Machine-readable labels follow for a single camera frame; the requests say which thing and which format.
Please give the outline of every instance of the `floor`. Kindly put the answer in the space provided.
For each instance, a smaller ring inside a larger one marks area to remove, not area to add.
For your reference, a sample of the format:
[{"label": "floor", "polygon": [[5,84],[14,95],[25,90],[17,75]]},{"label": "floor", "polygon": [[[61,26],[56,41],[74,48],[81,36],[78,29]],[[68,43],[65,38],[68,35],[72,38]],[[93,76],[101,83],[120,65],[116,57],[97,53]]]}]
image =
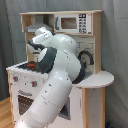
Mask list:
[{"label": "floor", "polygon": [[0,128],[14,128],[9,98],[0,102]]}]

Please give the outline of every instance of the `backsplash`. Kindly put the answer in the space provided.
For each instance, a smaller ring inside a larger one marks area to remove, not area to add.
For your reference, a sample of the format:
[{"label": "backsplash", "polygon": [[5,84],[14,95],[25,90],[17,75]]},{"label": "backsplash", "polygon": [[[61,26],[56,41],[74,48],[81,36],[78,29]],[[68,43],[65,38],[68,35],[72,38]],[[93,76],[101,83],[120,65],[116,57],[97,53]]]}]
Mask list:
[{"label": "backsplash", "polygon": [[[71,36],[77,42],[76,56],[83,50],[90,52],[94,59],[94,39],[85,36]],[[82,62],[87,63],[86,71],[94,72],[94,65],[90,65],[90,58],[83,54],[81,57]]]}]

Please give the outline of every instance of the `oven window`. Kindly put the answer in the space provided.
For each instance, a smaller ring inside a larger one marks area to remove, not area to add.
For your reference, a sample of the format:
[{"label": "oven window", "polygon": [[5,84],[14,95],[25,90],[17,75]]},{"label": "oven window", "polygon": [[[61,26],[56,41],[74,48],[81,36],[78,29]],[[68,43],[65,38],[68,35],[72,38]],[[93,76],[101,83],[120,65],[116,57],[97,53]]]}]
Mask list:
[{"label": "oven window", "polygon": [[76,18],[61,18],[62,29],[77,29]]},{"label": "oven window", "polygon": [[68,101],[60,111],[59,117],[65,118],[67,120],[70,120],[70,98],[68,98]]},{"label": "oven window", "polygon": [[26,98],[24,96],[18,95],[18,103],[19,103],[19,114],[23,115],[31,106],[33,100]]}]

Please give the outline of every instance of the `play kitchen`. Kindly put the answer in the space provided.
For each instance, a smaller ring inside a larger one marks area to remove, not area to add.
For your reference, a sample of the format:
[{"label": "play kitchen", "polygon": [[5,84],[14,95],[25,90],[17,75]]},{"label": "play kitchen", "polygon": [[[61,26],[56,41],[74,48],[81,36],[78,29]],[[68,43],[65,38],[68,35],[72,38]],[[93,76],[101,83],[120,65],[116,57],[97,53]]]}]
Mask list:
[{"label": "play kitchen", "polygon": [[[88,73],[82,82],[73,85],[67,103],[48,128],[105,127],[105,86],[114,77],[101,70],[101,14],[101,10],[21,13],[26,43],[42,25],[53,34],[67,34],[77,42],[76,55]],[[14,123],[30,107],[48,78],[34,67],[38,56],[26,51],[27,62],[7,68]]]}]

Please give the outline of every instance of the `faucet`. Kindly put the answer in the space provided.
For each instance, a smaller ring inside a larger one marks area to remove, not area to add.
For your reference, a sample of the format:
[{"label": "faucet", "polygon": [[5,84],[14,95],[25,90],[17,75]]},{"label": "faucet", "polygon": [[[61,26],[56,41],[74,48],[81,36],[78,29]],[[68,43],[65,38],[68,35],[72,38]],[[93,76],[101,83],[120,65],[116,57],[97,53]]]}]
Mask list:
[{"label": "faucet", "polygon": [[87,55],[89,56],[89,58],[90,58],[90,65],[93,65],[93,64],[94,64],[93,56],[91,55],[91,53],[89,53],[89,52],[86,51],[86,50],[81,51],[81,52],[79,53],[78,59],[81,61],[81,56],[82,56],[83,54],[87,54]]}]

